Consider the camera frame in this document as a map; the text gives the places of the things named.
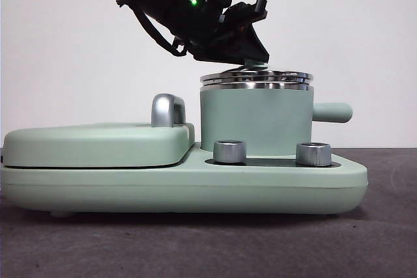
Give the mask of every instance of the dark gray floor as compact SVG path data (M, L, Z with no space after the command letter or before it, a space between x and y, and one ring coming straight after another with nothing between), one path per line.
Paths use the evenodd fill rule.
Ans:
M417 277L417 149L337 149L366 165L338 216L78 214L3 201L2 277Z

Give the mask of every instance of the mint green appliance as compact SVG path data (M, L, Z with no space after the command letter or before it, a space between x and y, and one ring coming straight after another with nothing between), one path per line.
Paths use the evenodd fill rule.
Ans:
M147 124L11 132L3 195L54 216L347 212L366 192L367 169L310 141L313 120L347 122L352 111L314 105L311 80L263 67L203 77L202 144L170 94L154 99Z

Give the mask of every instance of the robotic arm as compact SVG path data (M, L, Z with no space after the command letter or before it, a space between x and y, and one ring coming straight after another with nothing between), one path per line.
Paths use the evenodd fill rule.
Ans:
M134 11L156 43L177 57L190 52L198 61L267 63L269 54L252 25L266 18L266 0L257 0L254 5L231 3L232 0L117 0L119 6L127 5ZM171 31L175 37L172 44L148 17Z

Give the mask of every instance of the stacked metal discs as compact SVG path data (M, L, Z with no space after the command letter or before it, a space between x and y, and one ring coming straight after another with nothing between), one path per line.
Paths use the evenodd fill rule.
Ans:
M242 67L221 74L203 76L201 91L212 89L294 89L312 90L311 74L275 71L266 66Z

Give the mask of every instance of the white wall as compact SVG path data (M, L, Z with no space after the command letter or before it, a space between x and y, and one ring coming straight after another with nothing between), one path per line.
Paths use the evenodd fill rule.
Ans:
M18 128L149 121L159 92L182 96L198 125L199 77L230 68L170 56L115 0L1 6L2 140ZM256 29L270 64L312 73L317 102L354 107L349 124L315 123L314 140L417 146L417 0L268 0L268 10Z

